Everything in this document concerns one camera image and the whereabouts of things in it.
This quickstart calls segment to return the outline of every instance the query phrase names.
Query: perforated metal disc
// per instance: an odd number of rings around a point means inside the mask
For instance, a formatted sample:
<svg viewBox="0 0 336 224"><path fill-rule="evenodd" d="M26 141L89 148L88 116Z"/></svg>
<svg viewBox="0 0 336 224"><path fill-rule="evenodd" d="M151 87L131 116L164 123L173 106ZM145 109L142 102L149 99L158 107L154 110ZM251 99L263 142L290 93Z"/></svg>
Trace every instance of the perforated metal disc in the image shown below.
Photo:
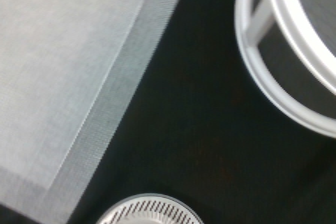
<svg viewBox="0 0 336 224"><path fill-rule="evenodd" d="M202 224L202 221L178 200L143 194L116 203L97 224Z"/></svg>

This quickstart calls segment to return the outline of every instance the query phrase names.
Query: gray surface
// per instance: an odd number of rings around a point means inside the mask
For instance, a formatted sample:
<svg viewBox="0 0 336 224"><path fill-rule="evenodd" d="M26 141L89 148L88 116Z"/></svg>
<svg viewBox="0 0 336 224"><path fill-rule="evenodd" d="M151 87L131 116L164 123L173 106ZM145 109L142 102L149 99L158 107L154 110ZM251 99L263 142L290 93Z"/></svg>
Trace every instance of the gray surface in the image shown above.
<svg viewBox="0 0 336 224"><path fill-rule="evenodd" d="M58 224L98 164L175 1L0 3L0 201Z"/></svg>
<svg viewBox="0 0 336 224"><path fill-rule="evenodd" d="M73 144L140 3L1 0L0 164L44 188Z"/></svg>
<svg viewBox="0 0 336 224"><path fill-rule="evenodd" d="M336 1L301 0L301 5L319 38L336 55Z"/></svg>

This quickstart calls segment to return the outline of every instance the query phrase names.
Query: black countertop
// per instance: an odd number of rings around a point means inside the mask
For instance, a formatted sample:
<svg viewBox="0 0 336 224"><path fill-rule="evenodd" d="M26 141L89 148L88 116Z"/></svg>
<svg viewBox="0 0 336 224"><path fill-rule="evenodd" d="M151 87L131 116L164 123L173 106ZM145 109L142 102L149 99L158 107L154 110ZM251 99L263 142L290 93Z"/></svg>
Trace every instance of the black countertop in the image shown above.
<svg viewBox="0 0 336 224"><path fill-rule="evenodd" d="M336 141L275 109L245 71L233 1L181 0L68 224L139 193L203 223L336 223ZM1 224L31 224L0 209Z"/></svg>

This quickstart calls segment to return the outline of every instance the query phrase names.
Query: dark surface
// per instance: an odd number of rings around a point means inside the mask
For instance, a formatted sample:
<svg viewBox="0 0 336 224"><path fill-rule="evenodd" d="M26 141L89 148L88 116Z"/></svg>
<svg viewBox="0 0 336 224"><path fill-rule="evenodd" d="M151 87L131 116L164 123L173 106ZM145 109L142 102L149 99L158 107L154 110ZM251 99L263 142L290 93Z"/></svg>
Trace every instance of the dark surface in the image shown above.
<svg viewBox="0 0 336 224"><path fill-rule="evenodd" d="M260 94L232 16L232 0L181 0L68 224L139 193L175 197L208 224L336 222L336 141Z"/></svg>

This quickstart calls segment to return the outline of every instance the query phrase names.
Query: white circular rim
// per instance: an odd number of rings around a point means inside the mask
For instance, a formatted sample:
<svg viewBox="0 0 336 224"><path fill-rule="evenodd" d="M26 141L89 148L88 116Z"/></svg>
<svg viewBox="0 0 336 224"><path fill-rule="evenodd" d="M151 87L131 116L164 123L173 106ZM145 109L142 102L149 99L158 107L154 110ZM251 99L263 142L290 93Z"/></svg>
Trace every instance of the white circular rim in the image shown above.
<svg viewBox="0 0 336 224"><path fill-rule="evenodd" d="M336 57L311 27L299 0L269 0L281 33L313 76L336 94Z"/></svg>
<svg viewBox="0 0 336 224"><path fill-rule="evenodd" d="M134 219L170 224L202 224L188 206L161 194L139 194L121 200L104 212L97 224L118 224Z"/></svg>
<svg viewBox="0 0 336 224"><path fill-rule="evenodd" d="M293 0L272 0L272 3L290 1ZM251 2L253 0L235 1L235 36L251 78L263 95L286 116L314 132L336 138L336 120L304 107L284 92L265 67L257 47L247 44L244 30L250 21Z"/></svg>

